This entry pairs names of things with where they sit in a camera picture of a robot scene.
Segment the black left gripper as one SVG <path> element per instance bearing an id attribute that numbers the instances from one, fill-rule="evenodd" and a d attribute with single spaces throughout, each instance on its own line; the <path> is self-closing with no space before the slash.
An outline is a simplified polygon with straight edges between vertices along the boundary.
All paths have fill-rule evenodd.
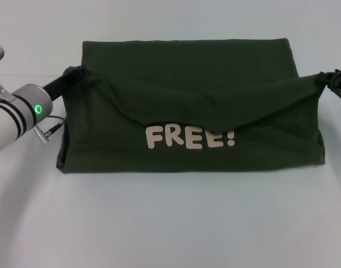
<path id="1" fill-rule="evenodd" d="M 73 85 L 84 81 L 84 71 L 81 66 L 76 67 L 75 73 L 68 73 L 62 75 L 56 80 L 43 86 L 43 89 L 50 96 L 51 100 L 54 101 L 62 96 L 62 94 L 70 89 Z"/>

